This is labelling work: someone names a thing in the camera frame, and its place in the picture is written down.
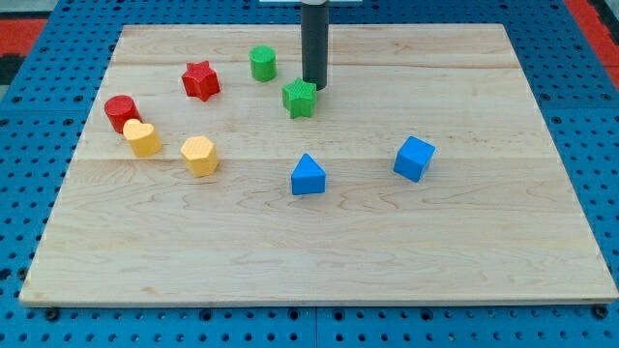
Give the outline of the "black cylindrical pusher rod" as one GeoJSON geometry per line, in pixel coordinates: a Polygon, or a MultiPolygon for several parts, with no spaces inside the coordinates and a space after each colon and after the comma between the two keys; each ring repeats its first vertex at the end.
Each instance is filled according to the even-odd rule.
{"type": "Polygon", "coordinates": [[[303,79],[317,90],[328,83],[329,14],[327,0],[301,1],[303,79]]]}

